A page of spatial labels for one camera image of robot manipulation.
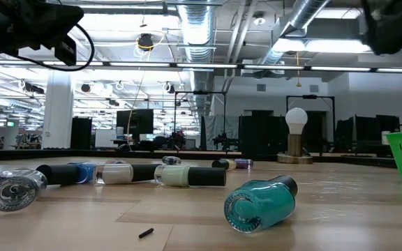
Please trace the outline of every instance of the nail polish bottle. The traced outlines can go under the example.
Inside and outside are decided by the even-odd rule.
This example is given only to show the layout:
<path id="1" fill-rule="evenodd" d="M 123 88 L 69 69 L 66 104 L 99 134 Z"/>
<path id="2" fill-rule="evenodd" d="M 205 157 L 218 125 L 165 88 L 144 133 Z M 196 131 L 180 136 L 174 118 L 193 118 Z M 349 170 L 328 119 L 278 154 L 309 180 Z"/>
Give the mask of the nail polish bottle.
<path id="1" fill-rule="evenodd" d="M 174 156 L 164 156 L 162 157 L 162 162 L 166 165 L 180 165 L 181 159 Z"/>
<path id="2" fill-rule="evenodd" d="M 38 171 L 16 169 L 0 172 L 0 211 L 25 208 L 41 195 L 46 185 L 46 177 Z"/>
<path id="3" fill-rule="evenodd" d="M 71 185 L 80 181 L 77 165 L 41 165 L 36 170 L 46 176 L 48 185 Z"/>
<path id="4" fill-rule="evenodd" d="M 223 168 L 160 165 L 154 172 L 154 180 L 161 185 L 179 187 L 226 184 Z"/>
<path id="5" fill-rule="evenodd" d="M 296 194 L 296 182 L 286 175 L 268 181 L 249 181 L 226 198 L 224 214 L 233 228 L 251 233 L 290 216 Z"/>
<path id="6" fill-rule="evenodd" d="M 237 164 L 237 169 L 252 169 L 254 162 L 249 159 L 235 159 L 235 164 Z"/>
<path id="7" fill-rule="evenodd" d="M 154 170 L 161 164 L 104 164 L 94 171 L 94 185 L 128 184 L 154 179 Z"/>
<path id="8" fill-rule="evenodd" d="M 90 182 L 95 167 L 95 163 L 70 162 L 66 165 L 41 165 L 36 170 L 46 176 L 48 185 L 71 185 Z"/>
<path id="9" fill-rule="evenodd" d="M 92 181 L 94 175 L 94 169 L 96 168 L 96 163 L 90 162 L 70 162 L 68 165 L 75 165 L 78 168 L 78 179 L 77 184 L 83 184 Z"/>
<path id="10" fill-rule="evenodd" d="M 237 167 L 234 160 L 220 159 L 212 162 L 212 167 L 220 167 L 226 170 L 233 170 Z"/>

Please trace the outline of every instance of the white column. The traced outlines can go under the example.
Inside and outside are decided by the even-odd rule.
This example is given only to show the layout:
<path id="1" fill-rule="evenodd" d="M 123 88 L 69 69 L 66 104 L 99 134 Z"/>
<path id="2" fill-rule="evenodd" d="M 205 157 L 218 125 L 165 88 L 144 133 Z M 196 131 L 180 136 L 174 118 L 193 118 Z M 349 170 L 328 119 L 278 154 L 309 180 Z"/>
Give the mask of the white column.
<path id="1" fill-rule="evenodd" d="M 17 145 L 17 135 L 20 125 L 19 120 L 8 119 L 6 127 L 4 128 L 4 150 L 13 150 Z"/>
<path id="2" fill-rule="evenodd" d="M 51 70 L 47 80 L 41 147 L 70 147 L 74 84 L 69 73 Z"/>

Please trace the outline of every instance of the teal nail polish bottle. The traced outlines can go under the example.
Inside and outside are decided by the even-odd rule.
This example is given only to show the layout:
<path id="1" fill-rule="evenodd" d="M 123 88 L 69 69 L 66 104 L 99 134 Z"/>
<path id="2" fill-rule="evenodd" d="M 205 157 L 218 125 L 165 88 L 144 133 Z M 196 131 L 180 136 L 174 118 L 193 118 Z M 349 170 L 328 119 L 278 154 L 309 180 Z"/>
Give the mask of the teal nail polish bottle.
<path id="1" fill-rule="evenodd" d="M 226 198 L 224 214 L 240 232 L 262 230 L 291 215 L 296 194 L 296 182 L 286 175 L 268 181 L 249 181 Z"/>

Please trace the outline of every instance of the silver duct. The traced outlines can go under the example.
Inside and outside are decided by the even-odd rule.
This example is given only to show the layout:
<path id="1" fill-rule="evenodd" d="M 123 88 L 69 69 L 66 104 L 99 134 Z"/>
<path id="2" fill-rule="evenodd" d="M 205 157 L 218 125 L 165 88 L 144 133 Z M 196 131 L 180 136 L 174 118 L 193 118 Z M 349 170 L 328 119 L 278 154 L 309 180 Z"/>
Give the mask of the silver duct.
<path id="1" fill-rule="evenodd" d="M 181 17 L 181 32 L 186 45 L 210 45 L 214 30 L 214 7 L 212 6 L 178 6 Z M 212 50 L 205 48 L 186 48 L 187 60 L 191 63 L 211 63 Z M 206 71 L 191 72 L 191 86 L 194 91 L 212 91 L 214 74 Z M 197 110 L 208 110 L 206 99 L 211 96 L 196 96 Z"/>
<path id="2" fill-rule="evenodd" d="M 288 22 L 281 24 L 281 20 L 277 20 L 278 37 L 305 29 L 329 2 L 330 0 L 297 0 L 289 14 Z M 278 50 L 277 40 L 274 40 L 272 48 L 258 61 L 259 64 L 275 64 L 280 60 L 285 52 Z"/>

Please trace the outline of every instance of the wooden table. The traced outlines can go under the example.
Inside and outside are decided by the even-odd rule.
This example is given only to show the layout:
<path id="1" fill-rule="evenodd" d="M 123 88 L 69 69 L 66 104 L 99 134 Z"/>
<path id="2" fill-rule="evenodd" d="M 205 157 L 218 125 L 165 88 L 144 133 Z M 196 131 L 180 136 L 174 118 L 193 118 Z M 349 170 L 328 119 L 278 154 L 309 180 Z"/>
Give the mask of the wooden table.
<path id="1" fill-rule="evenodd" d="M 107 158 L 0 162 L 0 171 Z M 160 160 L 129 160 L 159 162 Z M 209 161 L 187 161 L 210 165 Z M 256 234 L 235 231 L 225 197 L 250 179 L 289 174 L 297 207 L 286 221 Z M 153 227 L 154 233 L 137 235 Z M 402 178 L 395 169 L 344 164 L 281 165 L 228 172 L 225 188 L 173 188 L 154 183 L 50 186 L 28 208 L 0 212 L 0 251 L 260 251 L 402 250 Z"/>

